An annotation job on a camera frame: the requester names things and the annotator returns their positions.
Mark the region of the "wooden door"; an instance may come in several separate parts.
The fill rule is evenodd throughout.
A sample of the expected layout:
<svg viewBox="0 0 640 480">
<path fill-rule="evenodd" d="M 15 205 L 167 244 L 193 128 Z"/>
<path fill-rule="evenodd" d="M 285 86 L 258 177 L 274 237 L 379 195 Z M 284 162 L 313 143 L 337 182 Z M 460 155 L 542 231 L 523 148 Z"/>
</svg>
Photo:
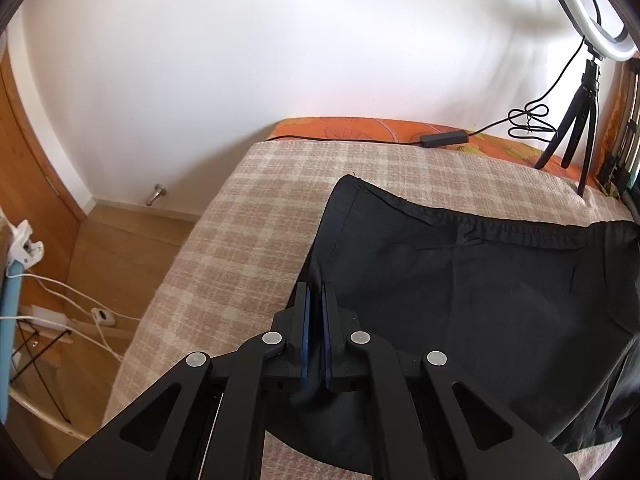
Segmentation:
<svg viewBox="0 0 640 480">
<path fill-rule="evenodd" d="M 1 58 L 1 206 L 14 222 L 28 220 L 44 244 L 36 272 L 64 281 L 87 215 L 44 154 L 17 91 L 10 57 Z"/>
</svg>

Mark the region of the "orange floral bed sheet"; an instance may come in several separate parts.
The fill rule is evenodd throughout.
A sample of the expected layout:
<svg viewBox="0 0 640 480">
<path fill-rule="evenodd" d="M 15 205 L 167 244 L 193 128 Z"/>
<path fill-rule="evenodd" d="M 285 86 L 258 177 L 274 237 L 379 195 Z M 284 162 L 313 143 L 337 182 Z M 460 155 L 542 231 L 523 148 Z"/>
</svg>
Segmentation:
<svg viewBox="0 0 640 480">
<path fill-rule="evenodd" d="M 416 143 L 421 136 L 454 131 L 454 127 L 408 122 L 408 120 L 362 117 L 308 117 L 282 120 L 268 136 L 269 140 L 320 139 L 337 141 L 382 141 Z M 477 154 L 534 168 L 542 154 L 528 144 L 480 133 L 465 144 L 448 146 L 448 150 Z"/>
</svg>

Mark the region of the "white power strip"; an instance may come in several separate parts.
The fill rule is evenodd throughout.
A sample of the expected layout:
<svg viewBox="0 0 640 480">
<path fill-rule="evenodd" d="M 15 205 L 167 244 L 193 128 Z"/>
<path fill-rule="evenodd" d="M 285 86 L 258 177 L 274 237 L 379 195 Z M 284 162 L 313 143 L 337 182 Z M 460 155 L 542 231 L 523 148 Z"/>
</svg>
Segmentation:
<svg viewBox="0 0 640 480">
<path fill-rule="evenodd" d="M 27 316 L 28 322 L 47 330 L 64 330 L 67 326 L 64 313 L 39 306 L 21 306 L 20 315 Z"/>
</svg>

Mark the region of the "beige plaid bed blanket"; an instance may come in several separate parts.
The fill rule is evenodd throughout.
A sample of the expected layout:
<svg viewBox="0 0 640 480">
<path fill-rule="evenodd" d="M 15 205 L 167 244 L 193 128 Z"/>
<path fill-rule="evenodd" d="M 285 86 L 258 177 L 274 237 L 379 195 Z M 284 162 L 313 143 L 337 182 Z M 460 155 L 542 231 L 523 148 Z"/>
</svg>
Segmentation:
<svg viewBox="0 0 640 480">
<path fill-rule="evenodd" d="M 108 401 L 114 417 L 193 350 L 223 354 L 264 332 L 300 281 L 342 177 L 409 203 L 484 218 L 591 226 L 630 221 L 595 188 L 514 162 L 445 150 L 346 142 L 265 142 L 233 171 L 146 310 Z M 583 476 L 614 442 L 570 452 Z"/>
</svg>

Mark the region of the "metal door stopper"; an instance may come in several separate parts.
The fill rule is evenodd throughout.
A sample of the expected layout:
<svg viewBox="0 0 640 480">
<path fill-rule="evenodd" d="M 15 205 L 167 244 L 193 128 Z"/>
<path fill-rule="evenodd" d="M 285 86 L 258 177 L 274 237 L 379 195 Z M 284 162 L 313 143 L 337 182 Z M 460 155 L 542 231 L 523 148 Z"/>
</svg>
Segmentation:
<svg viewBox="0 0 640 480">
<path fill-rule="evenodd" d="M 159 198 L 164 197 L 166 194 L 166 188 L 162 184 L 157 183 L 154 185 L 153 191 L 146 198 L 145 206 L 152 207 Z"/>
</svg>

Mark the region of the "black pants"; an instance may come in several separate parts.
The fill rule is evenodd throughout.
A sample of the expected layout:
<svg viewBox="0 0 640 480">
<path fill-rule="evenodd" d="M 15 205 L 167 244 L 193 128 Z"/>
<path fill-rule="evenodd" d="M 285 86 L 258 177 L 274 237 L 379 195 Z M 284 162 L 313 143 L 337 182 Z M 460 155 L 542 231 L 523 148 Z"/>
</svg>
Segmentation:
<svg viewBox="0 0 640 480">
<path fill-rule="evenodd" d="M 559 451 L 639 411 L 639 229 L 423 207 L 337 182 L 299 277 L 394 349 L 446 353 Z"/>
</svg>

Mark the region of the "black mini tripod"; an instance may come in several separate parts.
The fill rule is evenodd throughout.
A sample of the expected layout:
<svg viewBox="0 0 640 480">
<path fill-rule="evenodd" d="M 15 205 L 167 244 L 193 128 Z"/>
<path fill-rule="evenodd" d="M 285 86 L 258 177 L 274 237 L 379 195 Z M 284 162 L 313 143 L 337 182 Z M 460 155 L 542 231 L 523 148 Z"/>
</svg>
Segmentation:
<svg viewBox="0 0 640 480">
<path fill-rule="evenodd" d="M 584 131 L 587 131 L 584 161 L 582 162 L 582 170 L 580 170 L 580 176 L 576 188 L 576 193 L 580 197 L 584 196 L 587 186 L 594 144 L 596 143 L 600 107 L 599 93 L 601 62 L 603 58 L 603 56 L 594 50 L 593 47 L 588 47 L 588 52 L 590 57 L 586 59 L 586 67 L 582 74 L 582 82 L 576 90 L 574 98 L 570 101 L 570 106 L 562 118 L 559 127 L 556 129 L 554 137 L 538 158 L 538 162 L 536 162 L 535 166 L 538 170 L 544 169 L 551 159 L 551 156 L 555 153 L 556 149 L 565 138 L 568 129 L 572 128 L 570 140 L 567 142 L 561 162 L 561 167 L 566 169 L 570 166 L 570 163 L 574 158 L 579 142 L 582 140 Z"/>
</svg>

